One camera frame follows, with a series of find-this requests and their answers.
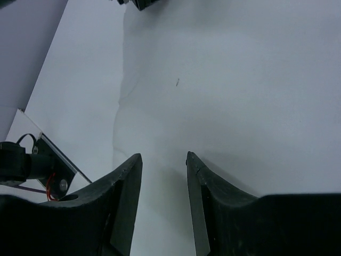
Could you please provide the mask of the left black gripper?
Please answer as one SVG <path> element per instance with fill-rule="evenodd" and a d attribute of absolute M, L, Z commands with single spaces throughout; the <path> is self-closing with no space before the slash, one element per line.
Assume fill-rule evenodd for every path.
<path fill-rule="evenodd" d="M 120 5 L 132 2 L 139 11 L 146 9 L 157 1 L 158 0 L 117 0 Z"/>

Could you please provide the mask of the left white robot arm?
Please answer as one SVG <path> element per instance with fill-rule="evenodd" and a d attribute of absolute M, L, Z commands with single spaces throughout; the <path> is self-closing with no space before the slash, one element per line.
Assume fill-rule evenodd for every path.
<path fill-rule="evenodd" d="M 45 174 L 31 171 L 31 155 L 26 153 L 20 141 L 1 142 L 1 185 L 15 187 L 27 179 L 44 179 Z"/>

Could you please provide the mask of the white pillow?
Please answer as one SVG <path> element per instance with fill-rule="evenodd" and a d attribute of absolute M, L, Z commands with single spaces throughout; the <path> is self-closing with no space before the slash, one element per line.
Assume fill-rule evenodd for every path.
<path fill-rule="evenodd" d="M 244 191 L 340 191 L 340 1 L 125 6 L 113 162 L 140 153 L 132 255 L 194 255 L 189 151 Z"/>

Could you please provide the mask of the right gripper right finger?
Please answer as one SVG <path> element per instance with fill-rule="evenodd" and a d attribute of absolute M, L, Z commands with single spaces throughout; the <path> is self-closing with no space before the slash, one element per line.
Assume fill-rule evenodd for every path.
<path fill-rule="evenodd" d="M 340 255 L 340 194 L 255 197 L 186 157 L 197 255 Z"/>

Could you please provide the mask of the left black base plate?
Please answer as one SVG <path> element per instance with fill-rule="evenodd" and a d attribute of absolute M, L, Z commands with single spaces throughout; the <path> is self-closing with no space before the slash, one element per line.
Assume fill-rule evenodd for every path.
<path fill-rule="evenodd" d="M 92 183 L 44 133 L 35 142 L 30 158 L 30 177 L 43 185 L 48 201 L 65 197 L 77 174 L 88 184 Z"/>

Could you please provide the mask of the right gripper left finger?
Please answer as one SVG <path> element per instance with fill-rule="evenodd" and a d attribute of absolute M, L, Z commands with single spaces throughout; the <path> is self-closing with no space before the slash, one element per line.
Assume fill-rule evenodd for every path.
<path fill-rule="evenodd" d="M 58 201 L 1 196 L 1 255 L 129 255 L 142 156 Z"/>

